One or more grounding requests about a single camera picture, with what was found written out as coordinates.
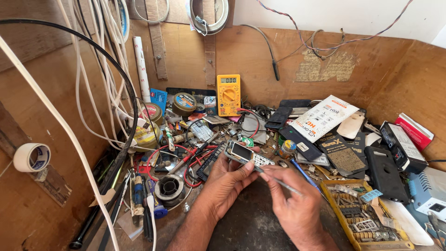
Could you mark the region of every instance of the smartphone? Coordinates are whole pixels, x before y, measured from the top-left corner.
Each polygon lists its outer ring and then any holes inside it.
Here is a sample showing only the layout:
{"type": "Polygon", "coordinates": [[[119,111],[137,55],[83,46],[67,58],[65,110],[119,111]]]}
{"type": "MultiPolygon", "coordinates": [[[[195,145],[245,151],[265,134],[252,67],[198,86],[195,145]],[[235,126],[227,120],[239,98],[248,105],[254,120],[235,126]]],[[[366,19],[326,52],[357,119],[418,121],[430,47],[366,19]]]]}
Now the smartphone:
{"type": "Polygon", "coordinates": [[[225,148],[224,154],[229,157],[230,159],[233,159],[239,163],[246,164],[251,159],[254,160],[254,170],[263,172],[262,169],[260,169],[263,165],[275,165],[274,161],[263,157],[260,154],[257,154],[253,150],[246,148],[237,142],[234,142],[232,140],[228,140],[227,146],[225,148]]]}

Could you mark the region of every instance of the white pipe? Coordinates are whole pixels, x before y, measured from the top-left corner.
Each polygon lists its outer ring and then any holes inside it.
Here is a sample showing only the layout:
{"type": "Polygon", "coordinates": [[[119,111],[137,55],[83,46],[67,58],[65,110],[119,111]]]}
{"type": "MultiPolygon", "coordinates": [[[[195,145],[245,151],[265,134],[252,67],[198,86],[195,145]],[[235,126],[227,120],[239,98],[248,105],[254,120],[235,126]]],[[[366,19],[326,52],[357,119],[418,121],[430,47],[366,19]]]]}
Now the white pipe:
{"type": "Polygon", "coordinates": [[[144,103],[151,102],[149,79],[147,78],[147,71],[145,69],[144,52],[142,50],[141,37],[133,37],[133,44],[135,46],[136,65],[138,67],[138,76],[141,86],[141,95],[144,103]]]}

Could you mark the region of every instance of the wooden panel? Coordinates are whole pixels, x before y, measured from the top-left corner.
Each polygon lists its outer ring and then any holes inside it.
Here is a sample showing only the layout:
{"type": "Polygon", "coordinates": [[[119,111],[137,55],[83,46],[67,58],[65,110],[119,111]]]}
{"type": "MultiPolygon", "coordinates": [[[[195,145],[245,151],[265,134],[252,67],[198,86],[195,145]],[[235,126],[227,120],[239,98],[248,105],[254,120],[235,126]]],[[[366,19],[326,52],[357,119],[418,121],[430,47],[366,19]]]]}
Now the wooden panel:
{"type": "MultiPolygon", "coordinates": [[[[446,50],[415,41],[388,81],[368,105],[374,123],[395,121],[405,113],[431,131],[434,140],[422,151],[426,159],[446,159],[446,50]]],[[[430,167],[446,171],[444,163],[430,167]]]]}
{"type": "MultiPolygon", "coordinates": [[[[150,41],[145,39],[147,24],[135,21],[133,26],[136,35],[143,38],[144,47],[151,46],[150,41]]],[[[214,89],[206,85],[202,35],[190,31],[188,25],[164,23],[161,29],[170,80],[155,80],[154,65],[146,61],[150,86],[160,90],[165,90],[166,87],[214,89]]],[[[269,38],[277,60],[301,45],[295,30],[261,29],[269,38]]],[[[311,34],[309,31],[302,32],[305,40],[311,34]]],[[[315,43],[320,47],[330,46],[332,43],[339,43],[340,37],[339,33],[318,33],[315,43]]],[[[365,36],[348,34],[346,40],[363,37],[365,36]]],[[[277,107],[282,99],[321,99],[333,94],[357,106],[366,107],[374,93],[387,81],[393,67],[412,42],[413,40],[408,39],[377,37],[350,43],[342,46],[331,59],[318,63],[320,71],[316,76],[312,72],[306,74],[308,62],[315,62],[311,55],[307,54],[308,50],[301,47],[296,53],[278,63],[281,80],[276,81],[271,55],[264,38],[252,28],[234,26],[224,28],[216,34],[216,74],[240,74],[242,95],[248,95],[248,99],[254,104],[277,107]],[[345,75],[330,77],[326,72],[333,67],[336,69],[335,66],[344,58],[353,62],[354,68],[345,82],[339,82],[338,77],[344,81],[345,75]],[[324,80],[327,76],[329,79],[320,82],[298,82],[297,75],[300,79],[316,77],[324,80]]],[[[153,53],[145,56],[151,58],[153,53]]]]}
{"type": "Polygon", "coordinates": [[[153,58],[152,40],[148,34],[148,24],[132,20],[134,36],[141,36],[146,58],[147,76],[151,88],[165,90],[166,87],[206,89],[203,36],[191,31],[189,25],[161,23],[161,31],[166,49],[168,80],[157,77],[153,58]]]}
{"type": "MultiPolygon", "coordinates": [[[[138,79],[131,39],[127,41],[126,48],[130,76],[138,79]]],[[[90,47],[84,42],[81,43],[81,52],[99,114],[111,135],[100,69],[90,47]]],[[[76,55],[73,46],[32,59],[25,63],[25,67],[70,125],[93,167],[108,142],[93,136],[80,121],[74,95],[76,55]]],[[[116,71],[113,72],[115,79],[120,79],[116,71]]],[[[53,153],[51,163],[73,189],[66,206],[61,208],[26,174],[16,171],[12,165],[6,169],[11,159],[0,151],[1,249],[65,249],[90,211],[88,205],[94,197],[85,170],[68,135],[21,74],[15,68],[5,70],[0,73],[0,83],[3,83],[0,85],[0,101],[33,142],[50,146],[53,153]]],[[[139,95],[138,82],[135,89],[139,95]]],[[[86,123],[93,131],[102,134],[82,80],[80,100],[86,123]]]]}
{"type": "MultiPolygon", "coordinates": [[[[85,21],[92,34],[95,33],[91,21],[88,0],[81,0],[85,21]]],[[[68,2],[62,1],[66,12],[68,2]]],[[[55,1],[9,1],[0,0],[0,17],[3,18],[34,18],[65,25],[62,13],[55,1]]],[[[0,25],[0,34],[16,53],[21,62],[26,62],[57,48],[71,44],[67,32],[42,25],[9,24],[0,25]]],[[[11,68],[12,63],[3,51],[0,51],[0,71],[11,68]]]]}
{"type": "MultiPolygon", "coordinates": [[[[13,158],[16,150],[26,143],[31,143],[31,140],[0,102],[0,148],[10,158],[13,158]]],[[[41,172],[27,172],[26,174],[59,206],[65,206],[72,189],[51,164],[48,164],[41,172]],[[36,179],[40,180],[42,175],[45,175],[46,179],[37,181],[36,179]]]]}
{"type": "MultiPolygon", "coordinates": [[[[156,0],[146,0],[147,17],[149,20],[158,20],[158,6],[156,0]]],[[[153,60],[157,69],[157,76],[159,79],[167,79],[167,70],[165,63],[165,48],[163,37],[161,34],[161,24],[148,24],[150,29],[150,37],[152,39],[153,60]]]]}
{"type": "MultiPolygon", "coordinates": [[[[215,23],[215,0],[203,0],[203,17],[208,24],[215,23]]],[[[215,85],[215,35],[204,37],[206,84],[215,85]]]]}

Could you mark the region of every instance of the white tape roll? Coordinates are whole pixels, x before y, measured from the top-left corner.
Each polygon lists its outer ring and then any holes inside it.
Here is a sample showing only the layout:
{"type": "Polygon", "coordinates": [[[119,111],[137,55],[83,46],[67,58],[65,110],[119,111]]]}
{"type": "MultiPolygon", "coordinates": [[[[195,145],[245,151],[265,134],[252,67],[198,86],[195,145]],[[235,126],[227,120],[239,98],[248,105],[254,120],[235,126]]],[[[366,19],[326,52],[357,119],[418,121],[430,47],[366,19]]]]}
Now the white tape roll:
{"type": "Polygon", "coordinates": [[[50,148],[40,143],[24,144],[17,149],[13,161],[14,167],[20,172],[39,172],[50,162],[50,148]]]}

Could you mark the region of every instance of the blue screwdriver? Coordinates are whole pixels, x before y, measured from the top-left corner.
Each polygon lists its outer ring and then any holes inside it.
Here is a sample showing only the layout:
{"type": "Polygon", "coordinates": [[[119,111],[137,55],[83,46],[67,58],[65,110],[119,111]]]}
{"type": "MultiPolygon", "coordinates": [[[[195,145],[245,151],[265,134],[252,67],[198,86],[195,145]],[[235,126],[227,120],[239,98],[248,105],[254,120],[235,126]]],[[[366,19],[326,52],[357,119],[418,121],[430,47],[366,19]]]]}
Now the blue screwdriver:
{"type": "Polygon", "coordinates": [[[325,197],[325,195],[324,195],[324,194],[322,193],[322,191],[319,189],[318,185],[316,185],[316,183],[313,181],[313,179],[311,179],[311,178],[304,172],[304,170],[302,169],[301,166],[299,166],[299,164],[296,162],[296,160],[295,160],[295,159],[291,159],[290,162],[295,166],[295,168],[296,168],[297,170],[299,170],[299,172],[301,172],[301,174],[304,176],[304,178],[306,179],[306,181],[307,181],[308,183],[310,183],[310,185],[314,186],[314,187],[321,193],[322,197],[324,197],[324,199],[325,199],[326,201],[328,201],[328,199],[325,197]]]}

